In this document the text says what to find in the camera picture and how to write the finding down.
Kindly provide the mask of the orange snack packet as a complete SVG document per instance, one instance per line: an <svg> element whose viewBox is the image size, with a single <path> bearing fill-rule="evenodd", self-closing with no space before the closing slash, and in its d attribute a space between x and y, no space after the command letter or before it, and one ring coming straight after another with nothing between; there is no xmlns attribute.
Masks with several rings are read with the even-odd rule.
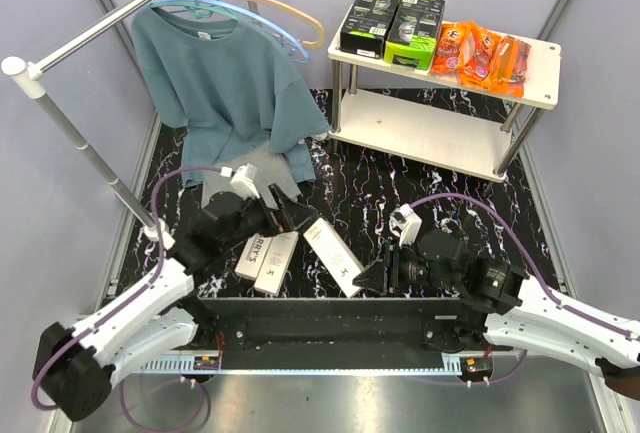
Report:
<svg viewBox="0 0 640 433"><path fill-rule="evenodd" d="M493 57L502 36L486 28L473 24L470 30L473 50L469 61L460 73L460 84L488 90Z"/></svg>
<svg viewBox="0 0 640 433"><path fill-rule="evenodd" d="M432 74L459 72L471 54L471 22L445 23L430 69Z"/></svg>
<svg viewBox="0 0 640 433"><path fill-rule="evenodd" d="M490 70L490 91L499 95L521 98L528 78L528 58L531 45L512 36L498 43Z"/></svg>

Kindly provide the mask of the long white cosmetic box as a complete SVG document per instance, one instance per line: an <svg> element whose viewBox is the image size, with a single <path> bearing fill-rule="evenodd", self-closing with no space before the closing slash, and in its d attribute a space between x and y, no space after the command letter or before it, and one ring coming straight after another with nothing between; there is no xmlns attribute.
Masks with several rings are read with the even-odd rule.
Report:
<svg viewBox="0 0 640 433"><path fill-rule="evenodd" d="M356 295L361 288L353 280L364 267L334 228L324 218L318 218L303 236L341 291L348 298Z"/></svg>

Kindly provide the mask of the black green razor box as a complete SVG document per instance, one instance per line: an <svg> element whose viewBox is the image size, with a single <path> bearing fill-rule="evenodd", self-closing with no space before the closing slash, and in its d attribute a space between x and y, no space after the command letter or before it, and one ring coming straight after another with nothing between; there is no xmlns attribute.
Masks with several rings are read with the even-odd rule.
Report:
<svg viewBox="0 0 640 433"><path fill-rule="evenodd" d="M384 62L428 71L445 5L445 0L400 0L386 39Z"/></svg>

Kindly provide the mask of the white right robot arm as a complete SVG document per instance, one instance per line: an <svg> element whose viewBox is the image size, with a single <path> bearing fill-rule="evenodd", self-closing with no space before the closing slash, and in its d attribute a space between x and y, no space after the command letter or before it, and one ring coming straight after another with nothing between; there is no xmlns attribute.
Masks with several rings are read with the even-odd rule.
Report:
<svg viewBox="0 0 640 433"><path fill-rule="evenodd" d="M353 281L382 296L405 287L449 290L462 303L444 333L456 350L491 344L534 351L603 378L630 399L639 397L639 325L595 310L582 314L575 299L544 291L522 268L473 255L467 245L441 231L411 246L386 244L382 255Z"/></svg>

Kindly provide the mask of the white Harry's box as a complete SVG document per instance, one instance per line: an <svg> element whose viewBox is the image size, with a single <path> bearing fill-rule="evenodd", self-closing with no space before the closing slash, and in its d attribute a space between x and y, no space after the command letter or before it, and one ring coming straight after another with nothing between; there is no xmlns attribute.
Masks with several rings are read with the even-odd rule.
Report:
<svg viewBox="0 0 640 433"><path fill-rule="evenodd" d="M278 295L298 241L297 232L281 233L272 238L263 264L254 282L261 293Z"/></svg>
<svg viewBox="0 0 640 433"><path fill-rule="evenodd" d="M255 281L262 267L272 239L259 234L249 238L242 250L234 272L237 276Z"/></svg>

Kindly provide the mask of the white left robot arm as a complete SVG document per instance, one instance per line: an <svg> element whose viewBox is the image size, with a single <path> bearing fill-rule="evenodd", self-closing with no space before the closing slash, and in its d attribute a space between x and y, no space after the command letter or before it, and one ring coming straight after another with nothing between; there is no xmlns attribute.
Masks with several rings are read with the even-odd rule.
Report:
<svg viewBox="0 0 640 433"><path fill-rule="evenodd" d="M80 421L140 366L175 348L203 349L217 339L216 314L196 290L225 264L226 254L254 235L304 233L318 219L311 207L268 188L276 205L234 192L213 195L185 235L162 250L157 265L94 314L65 327L55 322L41 334L33 368L31 400L44 392L51 408Z"/></svg>

